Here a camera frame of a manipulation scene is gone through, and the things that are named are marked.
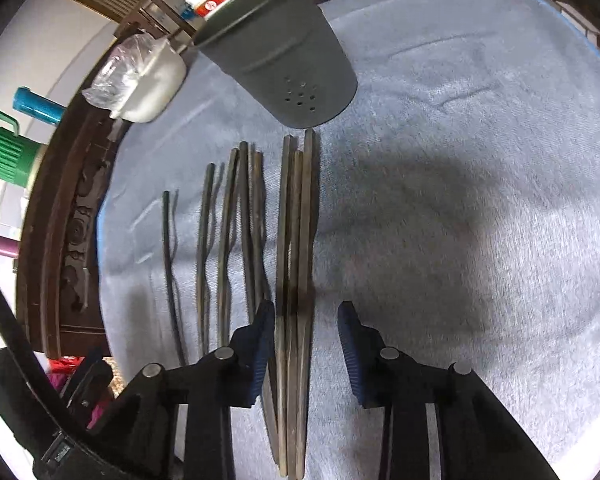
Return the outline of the white pot with plastic bag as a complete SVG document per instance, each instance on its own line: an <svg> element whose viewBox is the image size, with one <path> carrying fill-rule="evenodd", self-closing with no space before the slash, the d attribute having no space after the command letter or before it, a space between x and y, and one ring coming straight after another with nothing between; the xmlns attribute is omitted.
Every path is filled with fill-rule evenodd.
<svg viewBox="0 0 600 480"><path fill-rule="evenodd" d="M178 92L187 66L168 38L147 32L115 46L82 96L111 119L144 124L156 119Z"/></svg>

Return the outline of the dark wooden carved sideboard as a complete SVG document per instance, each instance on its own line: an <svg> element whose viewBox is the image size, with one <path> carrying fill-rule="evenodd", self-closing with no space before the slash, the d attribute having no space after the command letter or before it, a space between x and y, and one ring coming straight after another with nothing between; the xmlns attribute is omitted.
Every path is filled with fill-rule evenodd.
<svg viewBox="0 0 600 480"><path fill-rule="evenodd" d="M16 317L32 348L51 359L108 348L96 224L129 128L76 93L38 168L19 243Z"/></svg>

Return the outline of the green thermos flask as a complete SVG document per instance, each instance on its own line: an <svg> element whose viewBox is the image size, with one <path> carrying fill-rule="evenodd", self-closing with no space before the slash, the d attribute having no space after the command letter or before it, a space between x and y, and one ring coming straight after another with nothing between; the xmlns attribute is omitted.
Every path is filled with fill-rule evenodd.
<svg viewBox="0 0 600 480"><path fill-rule="evenodd" d="M0 180L31 191L46 148L22 136L15 118L0 110Z"/></svg>

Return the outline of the thin dark chopstick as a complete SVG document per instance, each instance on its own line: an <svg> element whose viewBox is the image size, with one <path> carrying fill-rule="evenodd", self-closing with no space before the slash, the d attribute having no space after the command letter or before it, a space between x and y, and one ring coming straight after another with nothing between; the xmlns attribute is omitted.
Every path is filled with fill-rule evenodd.
<svg viewBox="0 0 600 480"><path fill-rule="evenodd" d="M163 252L163 267L166 274L166 300L168 300L168 309L170 314L171 330L174 340L176 355L178 356L178 364L185 366L186 356L182 343L180 326L178 326L178 314L176 313L174 278L172 270L172 257L170 245L170 192L165 190L161 195L162 206L162 252Z"/></svg>

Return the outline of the blue thermos bottle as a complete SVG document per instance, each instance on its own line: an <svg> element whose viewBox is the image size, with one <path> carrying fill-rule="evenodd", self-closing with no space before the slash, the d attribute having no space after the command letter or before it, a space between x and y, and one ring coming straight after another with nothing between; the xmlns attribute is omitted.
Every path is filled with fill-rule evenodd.
<svg viewBox="0 0 600 480"><path fill-rule="evenodd" d="M12 107L17 112L32 117L47 125L58 126L65 107L32 92L27 87L19 87L12 99Z"/></svg>

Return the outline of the grey metal utensil holder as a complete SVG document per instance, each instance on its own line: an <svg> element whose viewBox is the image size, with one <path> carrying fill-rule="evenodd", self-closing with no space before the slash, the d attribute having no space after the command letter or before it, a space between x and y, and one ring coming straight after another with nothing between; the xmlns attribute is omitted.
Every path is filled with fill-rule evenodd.
<svg viewBox="0 0 600 480"><path fill-rule="evenodd" d="M312 0L234 0L206 21L194 45L290 128L329 122L358 88L346 52Z"/></svg>

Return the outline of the grey fleece table cloth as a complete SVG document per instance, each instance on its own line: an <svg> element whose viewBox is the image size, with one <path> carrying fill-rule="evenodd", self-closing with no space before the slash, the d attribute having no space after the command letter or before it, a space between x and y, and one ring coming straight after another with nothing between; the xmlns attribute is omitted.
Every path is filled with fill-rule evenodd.
<svg viewBox="0 0 600 480"><path fill-rule="evenodd" d="M600 51L541 0L332 0L358 76L316 129L320 216L306 479L377 479L382 411L352 396L337 308L417 362L466 362L559 479L600 470ZM291 131L208 58L119 148L99 215L100 308L129 382L178 367L162 255L172 192L183 346L200 359L198 220L209 162L263 152L275 283Z"/></svg>

